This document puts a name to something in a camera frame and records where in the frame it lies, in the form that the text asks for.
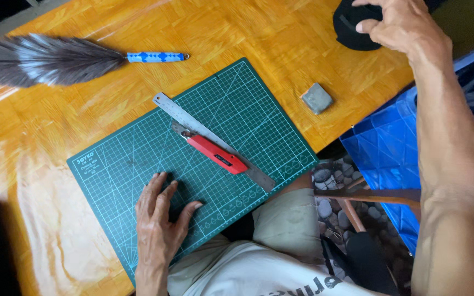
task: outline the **wooden table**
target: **wooden table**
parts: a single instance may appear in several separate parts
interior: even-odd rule
[[[70,87],[0,86],[0,200],[24,295],[132,291],[66,159],[246,56],[319,151],[412,81],[403,54],[335,40],[339,0],[72,0],[14,30],[97,40],[123,51],[186,52]],[[299,99],[314,82],[334,104]]]

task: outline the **hand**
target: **hand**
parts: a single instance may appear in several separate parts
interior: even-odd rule
[[[170,199],[178,182],[174,180],[159,194],[166,172],[153,175],[135,205],[139,263],[135,280],[138,295],[167,295],[168,266],[188,234],[188,224],[201,202],[186,205],[176,223],[169,222]]]
[[[355,0],[352,6],[380,5],[383,21],[366,19],[356,26],[372,41],[407,55],[411,63],[452,63],[452,43],[429,15],[424,0]]]

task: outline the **black hat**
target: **black hat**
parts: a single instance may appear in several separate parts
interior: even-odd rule
[[[364,19],[383,19],[381,6],[352,6],[352,0],[342,0],[332,18],[337,41],[352,50],[377,50],[380,44],[373,42],[369,34],[360,34],[356,25]]]

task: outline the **green cutting mat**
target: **green cutting mat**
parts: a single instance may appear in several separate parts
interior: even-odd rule
[[[193,216],[176,261],[318,162],[246,58],[174,101],[273,178],[276,187],[266,193],[246,175],[222,169],[172,131],[172,118],[160,108],[69,158],[74,177],[133,285],[138,262],[134,206],[153,173],[168,171],[181,181],[170,217],[177,217],[189,201],[204,204]]]

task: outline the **gray fur tail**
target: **gray fur tail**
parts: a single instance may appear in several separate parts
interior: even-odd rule
[[[82,38],[31,34],[0,40],[1,85],[71,85],[101,77],[125,62],[123,53]]]

